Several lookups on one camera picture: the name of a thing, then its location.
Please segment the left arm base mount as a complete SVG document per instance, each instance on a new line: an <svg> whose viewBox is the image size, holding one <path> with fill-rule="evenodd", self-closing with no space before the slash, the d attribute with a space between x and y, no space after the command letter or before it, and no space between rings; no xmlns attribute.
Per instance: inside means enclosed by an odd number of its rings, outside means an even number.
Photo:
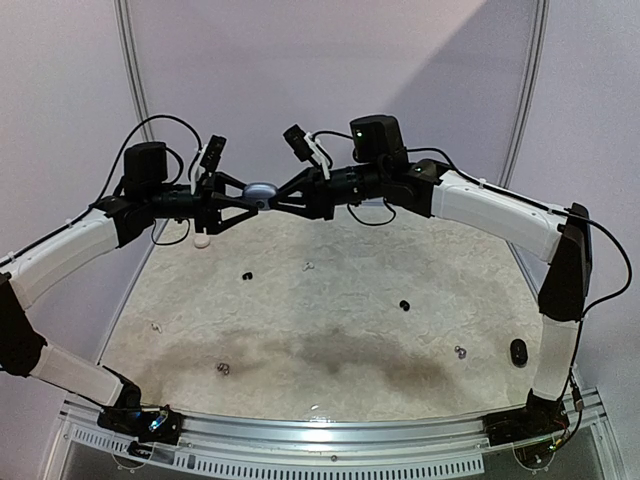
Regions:
<svg viewBox="0 0 640 480"><path fill-rule="evenodd" d="M140 443L177 445L185 416L169 405L151 407L104 407L97 425L115 433L135 437Z"/></svg>

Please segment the purple earbud charging case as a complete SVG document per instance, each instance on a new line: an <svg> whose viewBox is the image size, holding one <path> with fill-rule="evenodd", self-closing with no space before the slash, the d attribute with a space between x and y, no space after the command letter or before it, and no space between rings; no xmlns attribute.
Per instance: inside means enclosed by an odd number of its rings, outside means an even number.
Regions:
<svg viewBox="0 0 640 480"><path fill-rule="evenodd" d="M258 210L270 210L270 201L278 193L278 187L268 182L252 182L243 188L242 199Z"/></svg>

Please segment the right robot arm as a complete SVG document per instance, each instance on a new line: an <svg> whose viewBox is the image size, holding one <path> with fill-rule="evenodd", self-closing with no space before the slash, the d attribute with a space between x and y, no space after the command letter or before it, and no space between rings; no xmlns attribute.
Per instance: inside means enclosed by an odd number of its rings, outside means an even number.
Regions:
<svg viewBox="0 0 640 480"><path fill-rule="evenodd" d="M272 209L307 219L330 220L338 205L383 199L425 218L459 222L517 245L549 269L537 305L543 333L531 394L517 427L537 436L552 424L574 361L578 322L584 316L592 249L588 212L575 204L559 209L521 197L458 171L446 159L410 161L399 123L391 115L351 121L355 165L329 169L314 135L292 126L284 138L311 162L269 201Z"/></svg>

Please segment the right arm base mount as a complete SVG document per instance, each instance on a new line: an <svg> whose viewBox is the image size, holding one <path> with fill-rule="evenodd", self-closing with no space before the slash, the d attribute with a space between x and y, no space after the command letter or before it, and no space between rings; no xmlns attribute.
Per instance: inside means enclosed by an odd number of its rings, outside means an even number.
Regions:
<svg viewBox="0 0 640 480"><path fill-rule="evenodd" d="M562 399L547 400L532 390L524 406L486 414L481 421L491 446L548 435L569 426Z"/></svg>

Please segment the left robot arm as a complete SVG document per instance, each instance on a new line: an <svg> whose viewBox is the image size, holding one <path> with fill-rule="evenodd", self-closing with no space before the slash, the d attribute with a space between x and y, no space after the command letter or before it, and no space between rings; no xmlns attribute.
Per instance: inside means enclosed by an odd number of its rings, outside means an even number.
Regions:
<svg viewBox="0 0 640 480"><path fill-rule="evenodd" d="M54 285L92 260L140 237L158 219L190 220L199 233L219 234L255 216L255 205L226 195L242 182L217 170L226 144L212 136L196 158L187 185L168 179L163 142L146 142L124 153L124 174L113 195L97 200L86 215L1 269L1 368L79 394L108 410L128 434L148 426L148 412L125 396L125 380L47 340L27 310Z"/></svg>

